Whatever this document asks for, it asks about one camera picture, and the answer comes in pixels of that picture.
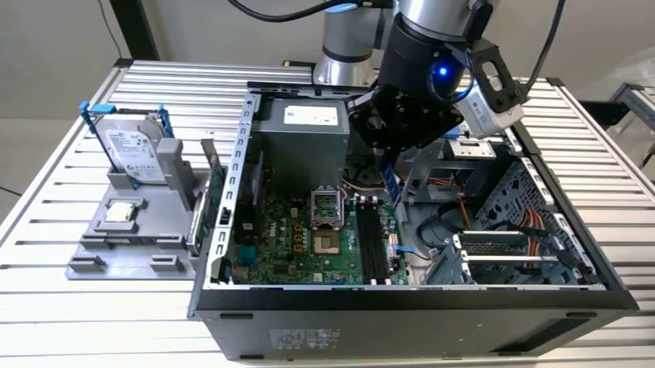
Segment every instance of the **aluminum table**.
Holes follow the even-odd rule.
[[[309,69],[136,61],[91,103],[164,104],[184,159],[199,140],[229,156],[247,81],[307,84]],[[642,311],[539,358],[249,362],[267,366],[655,366],[655,188],[566,87],[542,79],[523,123]],[[240,366],[187,320],[192,281],[68,281],[65,264],[108,185],[108,159],[77,119],[0,226],[0,366]]]

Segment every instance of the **orange wire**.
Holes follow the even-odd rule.
[[[462,197],[459,197],[459,208],[462,209],[462,216],[464,217],[464,227],[467,230],[471,230],[471,222],[468,221],[467,209],[464,208]]]
[[[539,228],[540,228],[542,230],[546,230],[546,225],[543,224],[543,218],[542,218],[542,215],[540,215],[540,214],[539,214],[539,213],[538,213],[535,210],[532,210],[532,212],[534,212],[535,217],[536,217],[536,218],[538,218],[538,220],[539,220]],[[539,246],[540,246],[540,244],[539,244],[539,243],[536,243],[536,248],[535,248],[535,250],[534,250],[534,255],[538,255],[538,254],[539,254]]]
[[[528,219],[530,219],[528,227],[531,228],[534,226],[532,209],[526,208],[526,212],[527,212]],[[532,256],[532,255],[534,255],[534,241],[528,236],[528,256]],[[531,263],[526,264],[526,268],[531,268],[532,266],[534,265]]]

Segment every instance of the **hard drive label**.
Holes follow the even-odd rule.
[[[140,182],[164,182],[164,173],[147,135],[133,130],[108,130],[107,137],[127,175]]]

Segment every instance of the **black cable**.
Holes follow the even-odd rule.
[[[113,37],[112,28],[109,27],[109,23],[107,22],[107,15],[104,14],[103,0],[99,0],[100,12],[103,13],[104,25],[107,27],[107,31],[109,32],[109,36],[112,37],[113,44],[116,45],[116,49],[119,51],[119,58],[123,58],[121,48],[119,47],[119,43],[116,42],[116,38]]]
[[[423,238],[423,230],[431,226],[434,222],[436,222],[448,232],[452,234],[456,234],[464,230],[464,228],[460,228],[456,225],[452,225],[448,223],[444,219],[443,216],[447,214],[450,211],[454,209],[459,208],[459,202],[448,202],[444,203],[443,205],[439,206],[438,213],[435,215],[431,215],[427,217],[416,226],[415,230],[415,236],[416,239],[419,240],[420,244],[423,244],[428,248],[436,248],[436,249],[443,249],[446,247],[446,242],[443,243],[431,243],[430,241],[424,240]]]
[[[548,51],[551,50],[552,40],[555,40],[556,30],[560,27],[560,19],[562,14],[564,13],[564,3],[566,0],[559,0],[556,3],[555,15],[552,17],[551,30],[548,32],[548,36],[546,38],[546,42],[543,43],[542,54],[539,54],[539,58],[536,59],[536,64],[534,66],[532,74],[530,75],[528,83],[524,84],[526,95],[532,89],[534,82],[536,82],[536,78],[539,77],[539,73],[542,73],[543,62],[546,61],[546,56],[548,55]]]
[[[5,188],[4,186],[0,186],[0,190],[5,191],[7,193],[13,194],[15,196],[19,196],[19,197],[23,196],[23,193],[19,193],[17,191]]]
[[[363,4],[361,0],[329,0],[328,2],[321,2],[320,4],[312,6],[311,8],[307,8],[305,10],[300,10],[300,11],[291,13],[291,14],[268,15],[268,14],[257,13],[251,8],[247,8],[237,0],[227,0],[227,1],[243,13],[245,13],[247,15],[253,17],[255,19],[259,19],[260,21],[268,21],[271,23],[281,23],[285,21],[295,21],[296,19],[304,18],[312,14],[316,14],[317,12],[331,8],[335,5],[356,4],[356,6],[360,7]]]

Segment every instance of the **wire bundle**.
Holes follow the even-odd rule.
[[[519,224],[520,227],[527,226],[528,228],[536,228],[539,230],[546,230],[546,224],[543,223],[543,218],[542,215],[532,209],[527,208],[526,209],[526,214],[523,215],[523,219]],[[538,256],[539,255],[539,247],[540,244],[538,241],[535,241],[530,236],[528,236],[528,249],[527,249],[527,255],[530,257]],[[532,264],[526,264],[527,268],[534,267]]]

